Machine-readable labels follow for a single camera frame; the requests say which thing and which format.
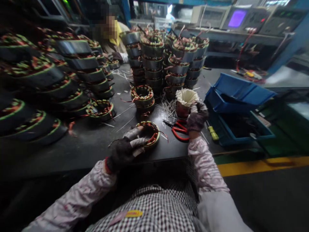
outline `blue plastic bin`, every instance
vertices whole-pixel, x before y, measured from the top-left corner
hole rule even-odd
[[[230,98],[230,102],[226,102],[221,97],[221,92],[216,90],[213,86],[208,90],[204,103],[211,104],[213,110],[217,113],[243,113],[249,112],[258,108],[256,105],[247,104],[241,101],[237,101],[234,98]]]
[[[252,105],[261,105],[276,95],[252,82],[221,73],[214,87],[235,100]]]
[[[264,124],[255,116],[255,114],[252,111],[246,113],[246,115],[249,115],[249,117],[259,125],[259,128],[261,128],[263,131],[264,134],[263,136],[257,137],[256,140],[253,139],[252,137],[236,138],[233,132],[228,127],[228,125],[223,120],[223,118],[220,116],[220,114],[215,113],[211,109],[209,110],[208,119],[210,121],[211,126],[213,126],[214,130],[216,131],[219,137],[219,144],[221,146],[251,143],[257,140],[275,138],[275,135],[271,132],[271,130],[268,129],[266,126],[264,126]]]

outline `wire cutters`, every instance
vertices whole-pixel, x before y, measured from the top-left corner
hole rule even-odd
[[[175,137],[181,142],[189,142],[189,138],[180,137],[177,132],[181,132],[182,134],[188,134],[187,128],[185,128],[182,124],[187,124],[186,120],[177,120],[176,122],[170,122],[163,119],[168,126],[172,128],[172,132]]]

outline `gloved hand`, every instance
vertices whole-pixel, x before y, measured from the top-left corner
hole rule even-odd
[[[190,107],[190,117],[187,122],[187,131],[201,132],[204,127],[204,122],[208,118],[208,111],[206,105],[201,102],[194,102]]]
[[[108,53],[107,56],[108,56],[108,59],[109,59],[110,61],[113,61],[113,60],[122,61],[122,56],[121,56],[121,54],[118,53],[118,52]]]
[[[114,141],[110,148],[112,155],[105,159],[105,169],[108,174],[116,174],[129,165],[133,159],[145,151],[147,138],[137,138],[143,127],[139,126],[124,134],[122,139]]]

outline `black table surface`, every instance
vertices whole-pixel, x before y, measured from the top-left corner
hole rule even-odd
[[[130,67],[128,64],[124,64],[119,70],[129,71]],[[210,85],[217,81],[221,72],[231,74],[230,70],[225,69],[202,71],[202,75],[195,86],[197,88],[195,91],[202,100],[205,98]],[[135,126],[140,122],[139,116],[136,115],[135,106],[133,105],[129,108],[132,103],[126,103],[120,99],[122,98],[124,101],[131,100],[129,96],[130,80],[127,80],[123,73],[122,76],[114,74],[114,77],[113,82],[115,84],[113,88],[115,89],[115,95],[111,101],[114,104],[117,115],[125,110],[127,111],[114,120],[107,122],[111,126],[93,124],[89,117],[78,119],[73,126],[73,132],[77,137],[66,134],[58,142],[43,148],[16,141],[0,140],[0,181],[44,177],[70,171],[91,169],[97,161],[108,157],[110,155],[108,145],[113,140],[121,138],[131,126]],[[161,100],[157,99],[156,103],[160,104]],[[164,115],[162,115],[160,108],[156,107],[148,117],[148,120],[159,126],[159,129],[168,136],[169,143],[163,136],[160,136],[158,145],[153,150],[139,156],[137,162],[168,160],[187,156],[188,143],[178,141],[172,134],[171,128],[163,126],[163,118]],[[210,133],[206,128],[202,132],[210,143],[209,149],[213,155],[259,148],[257,143],[221,147],[212,141]]]

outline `test equipment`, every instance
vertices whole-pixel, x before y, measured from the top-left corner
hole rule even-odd
[[[260,30],[270,12],[264,7],[231,6],[225,14],[220,29],[247,32],[248,29]]]
[[[284,36],[284,32],[293,32],[308,13],[307,10],[276,6],[269,9],[270,16],[259,34]]]
[[[212,28],[219,28],[221,26],[222,20],[226,14],[226,12],[229,11],[231,8],[228,7],[213,7],[213,6],[206,6],[205,12],[203,15],[205,6],[194,6],[191,16],[191,22],[192,24],[195,24],[196,26],[200,25],[201,18],[202,18],[202,27],[209,27],[209,22],[211,24]]]

